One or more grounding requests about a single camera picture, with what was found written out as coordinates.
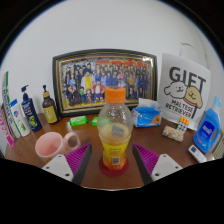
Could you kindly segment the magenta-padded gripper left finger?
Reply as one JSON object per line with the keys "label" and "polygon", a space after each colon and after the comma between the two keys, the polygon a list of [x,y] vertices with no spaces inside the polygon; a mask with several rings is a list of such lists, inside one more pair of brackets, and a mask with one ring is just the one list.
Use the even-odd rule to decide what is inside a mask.
{"label": "magenta-padded gripper left finger", "polygon": [[66,156],[57,155],[43,167],[43,170],[81,185],[91,154],[92,145],[86,144]]}

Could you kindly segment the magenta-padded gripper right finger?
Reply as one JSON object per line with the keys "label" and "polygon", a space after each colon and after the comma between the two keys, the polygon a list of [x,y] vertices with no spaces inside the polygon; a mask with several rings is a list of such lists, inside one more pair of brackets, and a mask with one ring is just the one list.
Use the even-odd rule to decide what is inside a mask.
{"label": "magenta-padded gripper right finger", "polygon": [[133,145],[132,152],[145,185],[182,169],[168,154],[158,155],[138,144]]}

